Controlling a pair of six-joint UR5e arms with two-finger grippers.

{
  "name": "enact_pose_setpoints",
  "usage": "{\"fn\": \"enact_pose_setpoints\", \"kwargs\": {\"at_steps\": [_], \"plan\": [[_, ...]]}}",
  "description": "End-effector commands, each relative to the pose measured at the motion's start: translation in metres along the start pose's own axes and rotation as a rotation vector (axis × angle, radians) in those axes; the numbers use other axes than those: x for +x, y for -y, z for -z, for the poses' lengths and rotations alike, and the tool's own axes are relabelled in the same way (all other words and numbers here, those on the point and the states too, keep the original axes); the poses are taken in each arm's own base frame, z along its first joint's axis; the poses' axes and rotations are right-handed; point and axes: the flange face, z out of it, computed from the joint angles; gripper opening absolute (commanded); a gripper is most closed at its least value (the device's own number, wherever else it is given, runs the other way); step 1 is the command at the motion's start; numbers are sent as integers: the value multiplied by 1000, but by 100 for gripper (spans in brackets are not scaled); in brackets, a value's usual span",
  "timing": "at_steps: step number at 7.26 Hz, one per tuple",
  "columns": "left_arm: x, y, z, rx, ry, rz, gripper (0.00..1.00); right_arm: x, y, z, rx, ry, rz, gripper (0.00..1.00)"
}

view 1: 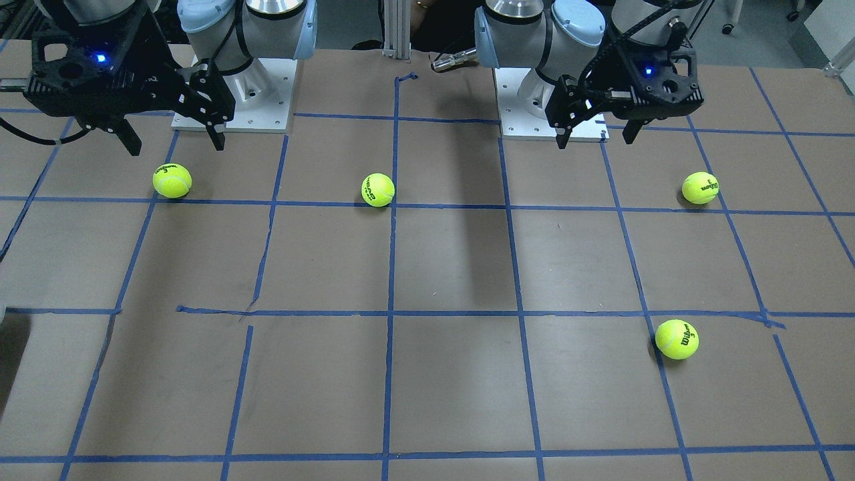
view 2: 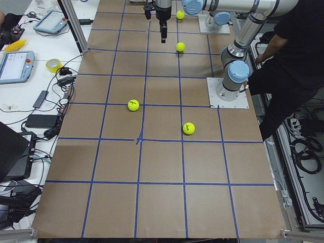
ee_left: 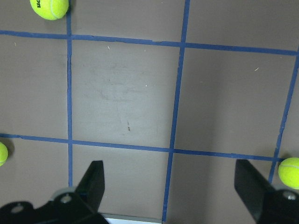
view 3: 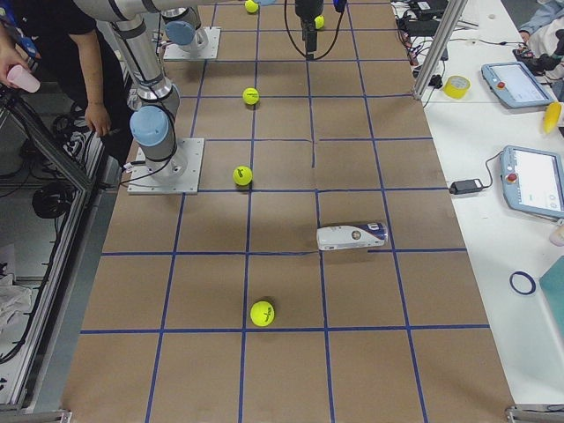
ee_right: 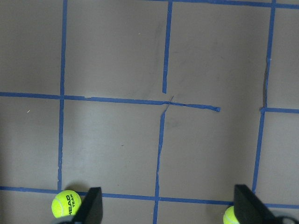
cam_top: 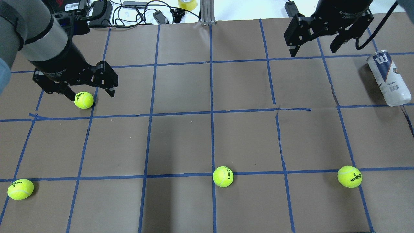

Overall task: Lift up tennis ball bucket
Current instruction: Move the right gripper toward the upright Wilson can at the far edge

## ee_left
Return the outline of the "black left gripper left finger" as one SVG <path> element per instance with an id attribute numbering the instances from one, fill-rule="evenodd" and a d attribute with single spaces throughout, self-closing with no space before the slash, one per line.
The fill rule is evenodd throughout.
<path id="1" fill-rule="evenodd" d="M 92 209 L 98 212 L 104 195 L 103 161 L 92 161 L 75 189 L 75 193 Z"/>

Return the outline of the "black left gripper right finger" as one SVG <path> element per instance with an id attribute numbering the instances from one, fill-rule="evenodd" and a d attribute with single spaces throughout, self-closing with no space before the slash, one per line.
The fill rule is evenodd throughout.
<path id="1" fill-rule="evenodd" d="M 234 187 L 254 221 L 277 221 L 274 212 L 277 191 L 248 160 L 236 160 Z"/>

